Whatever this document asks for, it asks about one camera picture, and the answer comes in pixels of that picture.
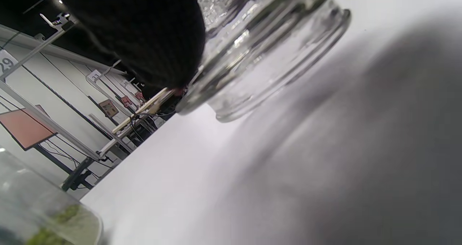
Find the person's right hand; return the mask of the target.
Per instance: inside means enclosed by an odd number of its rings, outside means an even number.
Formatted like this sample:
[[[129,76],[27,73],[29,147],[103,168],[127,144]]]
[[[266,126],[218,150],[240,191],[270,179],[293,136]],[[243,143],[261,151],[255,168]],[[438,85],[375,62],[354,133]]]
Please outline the person's right hand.
[[[206,28],[197,0],[62,0],[102,51],[145,84],[185,88],[202,60]]]

